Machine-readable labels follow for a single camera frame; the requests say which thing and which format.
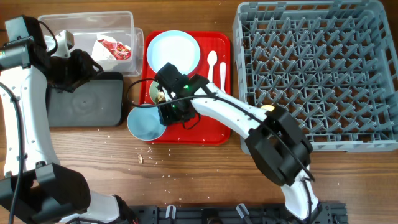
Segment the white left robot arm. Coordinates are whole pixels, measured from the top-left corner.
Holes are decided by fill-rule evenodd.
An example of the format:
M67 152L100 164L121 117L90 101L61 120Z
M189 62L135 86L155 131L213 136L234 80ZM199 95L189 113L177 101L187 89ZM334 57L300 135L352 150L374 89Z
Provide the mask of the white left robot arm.
M117 195L89 189L86 179L61 166L45 105L52 51L41 31L17 32L1 49L1 99L6 128L1 205L9 220L25 223L125 223L134 214Z

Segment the light blue bowl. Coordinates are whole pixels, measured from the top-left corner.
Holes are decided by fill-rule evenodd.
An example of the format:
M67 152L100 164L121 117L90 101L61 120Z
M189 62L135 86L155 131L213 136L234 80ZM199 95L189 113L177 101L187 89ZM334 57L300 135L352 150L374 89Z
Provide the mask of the light blue bowl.
M134 137L142 141L158 139L166 130L160 122L158 107L133 108L127 117L127 127Z

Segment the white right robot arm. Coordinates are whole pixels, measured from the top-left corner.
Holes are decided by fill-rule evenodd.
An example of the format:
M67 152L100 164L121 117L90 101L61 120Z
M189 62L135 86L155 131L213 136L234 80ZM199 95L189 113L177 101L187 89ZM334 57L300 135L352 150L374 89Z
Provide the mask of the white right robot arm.
M313 147L296 120L280 106L257 108L221 91L201 75L162 75L155 80L164 89L161 108L213 118L238 133L258 170L280 186L286 209L301 222L315 219L318 198L309 171Z

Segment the yellow plastic cup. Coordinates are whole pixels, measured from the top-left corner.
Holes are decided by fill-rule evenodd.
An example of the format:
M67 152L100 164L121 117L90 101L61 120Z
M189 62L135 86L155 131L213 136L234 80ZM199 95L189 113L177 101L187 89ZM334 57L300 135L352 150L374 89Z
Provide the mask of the yellow plastic cup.
M263 105L263 106L261 106L261 109L264 109L267 111L273 111L275 109L275 107L272 105Z

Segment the green bowl with rice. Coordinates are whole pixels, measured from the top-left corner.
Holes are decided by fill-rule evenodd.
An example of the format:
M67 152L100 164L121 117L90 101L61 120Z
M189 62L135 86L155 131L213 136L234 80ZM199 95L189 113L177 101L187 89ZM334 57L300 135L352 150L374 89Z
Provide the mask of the green bowl with rice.
M166 95L165 95L164 89L156 81L153 81L151 83L150 88L149 88L149 94L150 94L151 100L155 104L166 102Z

